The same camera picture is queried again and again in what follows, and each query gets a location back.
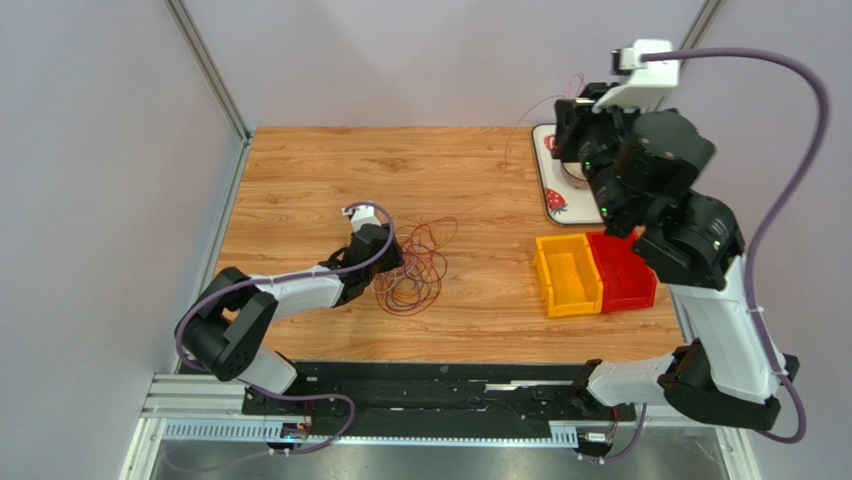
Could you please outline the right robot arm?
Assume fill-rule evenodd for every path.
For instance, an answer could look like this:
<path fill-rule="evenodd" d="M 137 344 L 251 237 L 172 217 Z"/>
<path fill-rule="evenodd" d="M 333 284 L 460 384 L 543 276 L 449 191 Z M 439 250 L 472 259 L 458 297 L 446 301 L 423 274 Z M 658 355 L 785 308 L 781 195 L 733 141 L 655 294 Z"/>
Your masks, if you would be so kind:
<path fill-rule="evenodd" d="M 754 323 L 733 211 L 693 185 L 714 144 L 678 111 L 604 106 L 606 83 L 555 102 L 553 159 L 578 165 L 608 236 L 666 285 L 685 345 L 629 363 L 591 360 L 575 385 L 597 402 L 668 405 L 700 423 L 767 432 L 799 360 Z"/>

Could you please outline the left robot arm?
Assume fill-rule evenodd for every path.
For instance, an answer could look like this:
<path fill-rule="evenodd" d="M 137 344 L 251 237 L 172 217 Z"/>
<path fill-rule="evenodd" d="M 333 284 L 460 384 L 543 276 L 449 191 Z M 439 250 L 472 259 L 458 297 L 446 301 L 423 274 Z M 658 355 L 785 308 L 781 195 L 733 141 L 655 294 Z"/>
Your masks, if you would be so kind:
<path fill-rule="evenodd" d="M 368 223 L 328 260 L 279 277 L 249 276 L 228 267 L 214 278 L 175 330 L 189 353 L 222 382 L 239 380 L 261 391 L 285 393 L 299 377 L 295 364 L 263 346 L 271 323 L 294 314 L 341 307 L 360 297 L 380 273 L 403 264 L 401 247 L 385 224 Z"/>

